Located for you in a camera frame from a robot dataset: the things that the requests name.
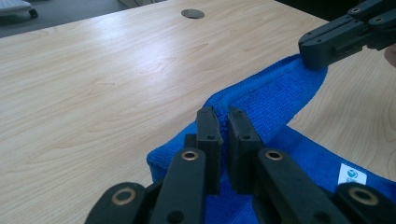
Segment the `wooden table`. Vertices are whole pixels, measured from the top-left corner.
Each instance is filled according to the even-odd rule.
[[[82,223],[107,188],[147,186],[149,151],[323,23],[271,0],[170,0],[0,39],[0,223]],[[396,180],[395,74],[376,50],[336,63],[290,126]]]

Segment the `cloth label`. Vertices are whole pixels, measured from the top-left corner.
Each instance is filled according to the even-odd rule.
[[[341,163],[340,174],[338,175],[338,184],[356,182],[366,185],[366,181],[367,174]]]

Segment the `wood grain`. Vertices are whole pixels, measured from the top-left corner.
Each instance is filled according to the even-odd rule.
[[[109,187],[147,186],[149,151],[323,23],[270,0],[170,0],[1,38],[0,223],[82,223]],[[395,180],[396,76],[384,61],[366,50],[331,66],[290,126]]]

